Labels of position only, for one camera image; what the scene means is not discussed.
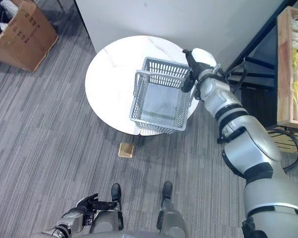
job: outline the brown cardboard box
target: brown cardboard box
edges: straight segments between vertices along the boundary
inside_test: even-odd
[[[19,10],[0,34],[0,61],[35,71],[59,37],[32,0],[12,2]]]

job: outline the white wall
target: white wall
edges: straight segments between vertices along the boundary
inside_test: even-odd
[[[133,35],[199,47],[228,66],[283,0],[76,0],[96,51]]]

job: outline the white marble tabletop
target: white marble tabletop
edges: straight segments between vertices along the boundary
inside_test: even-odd
[[[145,57],[187,64],[182,49],[176,44],[158,37],[132,36],[103,48],[92,60],[86,73],[86,96],[94,112],[106,124],[127,134],[159,134],[138,128],[129,119],[135,73],[142,69]],[[216,65],[213,56],[206,51],[205,63]],[[188,117],[198,103],[193,99]]]

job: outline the plastic basket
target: plastic basket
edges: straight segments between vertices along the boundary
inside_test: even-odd
[[[135,75],[130,119],[140,128],[162,133],[184,131],[190,93],[180,89],[190,67],[176,62],[145,58]]]

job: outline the gray carpet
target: gray carpet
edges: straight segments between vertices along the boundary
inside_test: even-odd
[[[38,2],[60,39],[37,71],[0,63],[0,238],[49,229],[84,196],[109,200],[115,182],[125,229],[155,231],[166,180],[191,237],[241,238],[245,182],[222,161],[216,122],[202,104],[173,135],[130,136],[102,122],[84,91],[96,53],[72,1],[61,2],[65,14]],[[120,142],[136,145],[132,159],[118,157]],[[290,177],[298,185],[298,169]]]

